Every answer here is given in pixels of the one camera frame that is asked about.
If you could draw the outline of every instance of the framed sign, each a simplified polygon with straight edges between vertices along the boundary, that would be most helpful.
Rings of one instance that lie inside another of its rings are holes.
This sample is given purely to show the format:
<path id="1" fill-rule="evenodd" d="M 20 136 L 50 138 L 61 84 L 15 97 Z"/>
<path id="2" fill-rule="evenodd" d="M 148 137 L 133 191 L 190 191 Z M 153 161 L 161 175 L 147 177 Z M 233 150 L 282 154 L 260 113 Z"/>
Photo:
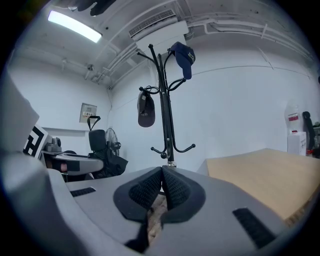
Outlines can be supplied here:
<path id="1" fill-rule="evenodd" d="M 87 119 L 90 116 L 96 116 L 97 115 L 97 106 L 82 103 L 81 106 L 81 112 L 80 112 L 80 123 L 87 123 Z"/>

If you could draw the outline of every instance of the black metal coat rack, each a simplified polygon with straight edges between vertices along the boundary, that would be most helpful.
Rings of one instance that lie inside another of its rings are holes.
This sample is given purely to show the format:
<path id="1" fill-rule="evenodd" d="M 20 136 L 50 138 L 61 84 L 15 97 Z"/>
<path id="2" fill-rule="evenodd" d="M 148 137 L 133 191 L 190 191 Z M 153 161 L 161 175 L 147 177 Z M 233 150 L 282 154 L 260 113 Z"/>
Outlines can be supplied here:
<path id="1" fill-rule="evenodd" d="M 176 140 L 175 140 L 175 129 L 174 129 L 172 110 L 171 110 L 170 92 L 176 90 L 180 85 L 182 85 L 186 81 L 186 79 L 181 78 L 181 79 L 175 80 L 168 86 L 166 64 L 169 57 L 172 55 L 172 52 L 168 54 L 163 64 L 161 54 L 158 54 L 158 56 L 156 57 L 154 46 L 152 44 L 149 44 L 148 47 L 151 51 L 153 59 L 140 52 L 137 52 L 137 54 L 150 60 L 155 65 L 158 73 L 158 87 L 155 87 L 155 86 L 148 86 L 146 88 L 140 87 L 139 90 L 147 92 L 152 95 L 155 95 L 155 94 L 160 95 L 163 139 L 164 139 L 164 150 L 159 151 L 154 147 L 152 147 L 151 150 L 160 154 L 162 159 L 167 159 L 168 166 L 175 167 L 176 164 L 174 162 L 175 158 L 174 158 L 173 149 L 175 149 L 175 151 L 179 153 L 185 153 L 190 149 L 196 147 L 195 144 L 192 144 L 185 150 L 179 150 L 177 149 Z"/>

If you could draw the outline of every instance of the wooden table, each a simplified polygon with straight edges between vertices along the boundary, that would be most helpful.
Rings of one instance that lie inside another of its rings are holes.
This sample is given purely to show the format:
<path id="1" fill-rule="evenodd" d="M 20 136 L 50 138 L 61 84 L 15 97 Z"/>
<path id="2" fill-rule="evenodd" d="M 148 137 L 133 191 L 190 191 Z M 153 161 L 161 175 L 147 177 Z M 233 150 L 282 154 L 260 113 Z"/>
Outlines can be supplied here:
<path id="1" fill-rule="evenodd" d="M 210 177 L 243 189 L 290 225 L 320 184 L 320 159 L 273 149 L 206 160 Z"/>

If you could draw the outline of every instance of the white ceiling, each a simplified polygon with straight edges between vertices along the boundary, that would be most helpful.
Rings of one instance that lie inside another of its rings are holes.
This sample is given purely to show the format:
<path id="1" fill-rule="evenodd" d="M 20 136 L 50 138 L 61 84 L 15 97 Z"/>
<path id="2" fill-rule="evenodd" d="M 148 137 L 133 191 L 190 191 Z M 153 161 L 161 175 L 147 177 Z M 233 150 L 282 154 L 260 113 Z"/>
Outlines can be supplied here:
<path id="1" fill-rule="evenodd" d="M 241 21 L 262 26 L 255 28 L 260 33 L 267 24 L 268 28 L 293 39 L 295 45 L 310 51 L 296 24 L 269 0 L 116 0 L 103 14 L 95 17 L 90 16 L 90 8 L 82 12 L 71 11 L 56 7 L 56 3 L 51 1 L 39 13 L 17 43 L 15 55 L 59 66 L 62 60 L 66 60 L 65 68 L 83 77 L 87 66 L 92 64 L 94 71 L 88 79 L 95 81 L 100 76 L 99 83 L 108 86 L 117 83 L 144 60 L 135 54 L 136 44 L 130 38 L 129 30 L 148 17 L 168 9 L 176 13 L 178 20 L 186 20 L 190 25 L 191 33 L 187 40 L 205 35 L 204 26 L 197 24 L 208 19 Z M 102 34 L 102 38 L 94 43 L 76 32 L 48 22 L 51 10 L 94 28 Z M 211 27 L 208 26 L 208 31 L 215 31 Z"/>

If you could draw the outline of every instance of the white box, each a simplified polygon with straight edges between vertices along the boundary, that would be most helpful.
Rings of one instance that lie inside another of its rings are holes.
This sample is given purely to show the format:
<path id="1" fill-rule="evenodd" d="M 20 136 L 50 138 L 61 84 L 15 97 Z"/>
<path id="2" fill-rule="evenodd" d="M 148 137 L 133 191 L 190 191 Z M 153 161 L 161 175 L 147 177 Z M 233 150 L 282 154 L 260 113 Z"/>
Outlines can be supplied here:
<path id="1" fill-rule="evenodd" d="M 288 135 L 288 153 L 305 156 L 307 151 L 307 135 L 299 131 Z"/>

